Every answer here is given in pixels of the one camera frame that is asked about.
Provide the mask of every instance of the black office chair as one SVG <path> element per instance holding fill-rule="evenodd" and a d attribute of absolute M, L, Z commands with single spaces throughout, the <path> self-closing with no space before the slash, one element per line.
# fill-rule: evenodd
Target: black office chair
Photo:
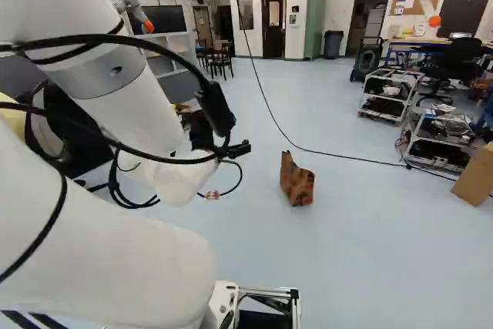
<path fill-rule="evenodd" d="M 444 54 L 434 58 L 434 65 L 424 67 L 421 71 L 435 81 L 430 81 L 431 92 L 420 92 L 421 98 L 416 102 L 416 106 L 421 104 L 424 99 L 435 99 L 445 104 L 451 105 L 454 100 L 450 96 L 438 94 L 438 90 L 453 90 L 450 79 L 457 79 L 467 82 L 482 73 L 480 65 L 476 62 L 483 54 L 481 40 L 475 38 L 455 39 L 449 47 L 444 49 Z"/>

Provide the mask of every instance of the television screen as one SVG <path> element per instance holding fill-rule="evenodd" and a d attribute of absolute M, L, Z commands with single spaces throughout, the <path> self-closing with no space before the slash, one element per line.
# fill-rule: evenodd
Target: television screen
<path fill-rule="evenodd" d="M 154 33 L 186 31 L 185 17 L 181 5 L 154 5 L 142 7 L 147 17 L 154 25 Z M 142 24 L 131 12 L 127 12 L 135 35 L 143 34 Z"/>

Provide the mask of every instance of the black chair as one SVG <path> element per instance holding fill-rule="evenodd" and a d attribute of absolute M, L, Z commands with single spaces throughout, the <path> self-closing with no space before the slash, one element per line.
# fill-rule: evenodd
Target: black chair
<path fill-rule="evenodd" d="M 444 49 L 443 55 L 433 59 L 433 66 L 422 68 L 421 71 L 434 81 L 428 83 L 431 92 L 419 93 L 421 98 L 416 102 L 416 106 L 419 106 L 424 99 L 435 99 L 451 105 L 454 100 L 450 96 L 439 95 L 438 90 L 454 90 L 455 87 L 451 85 L 450 79 L 467 83 L 482 74 L 482 68 L 477 64 L 479 57 L 484 53 L 481 44 L 482 41 L 475 38 L 455 39 Z"/>
<path fill-rule="evenodd" d="M 231 77 L 234 78 L 233 74 L 233 62 L 231 59 L 231 48 L 233 46 L 232 42 L 228 42 L 223 44 L 222 50 L 220 54 L 211 61 L 211 65 L 214 68 L 214 72 L 216 72 L 216 67 L 219 69 L 219 74 L 224 77 L 224 81 L 226 81 L 226 66 L 229 67 L 231 72 Z"/>
<path fill-rule="evenodd" d="M 206 40 L 205 39 L 197 39 L 195 41 L 195 54 L 197 57 L 197 60 L 199 61 L 199 65 L 202 65 L 202 67 L 206 67 L 206 57 L 207 57 L 207 50 L 206 50 Z"/>

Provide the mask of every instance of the green cabinet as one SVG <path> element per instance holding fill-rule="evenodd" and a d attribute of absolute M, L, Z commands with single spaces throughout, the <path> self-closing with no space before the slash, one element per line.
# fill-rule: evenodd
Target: green cabinet
<path fill-rule="evenodd" d="M 307 0 L 307 28 L 305 30 L 304 58 L 320 56 L 324 37 L 325 0 Z"/>

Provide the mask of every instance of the black trash can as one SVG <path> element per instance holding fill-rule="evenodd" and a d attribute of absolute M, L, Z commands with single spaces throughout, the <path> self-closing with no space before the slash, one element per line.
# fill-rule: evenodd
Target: black trash can
<path fill-rule="evenodd" d="M 335 59 L 339 56 L 340 41 L 344 33 L 342 31 L 326 31 L 325 45 L 324 45 L 324 58 Z"/>

